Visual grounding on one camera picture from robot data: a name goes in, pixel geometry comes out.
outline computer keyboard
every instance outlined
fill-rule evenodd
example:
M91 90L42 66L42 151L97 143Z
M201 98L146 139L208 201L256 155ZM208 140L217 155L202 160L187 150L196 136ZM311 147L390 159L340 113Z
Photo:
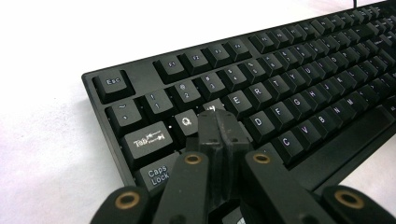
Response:
M320 191L396 133L396 7L340 11L82 80L124 184L154 200L199 113L219 109L235 114L254 149L275 152L304 188ZM219 218L236 205L225 207Z

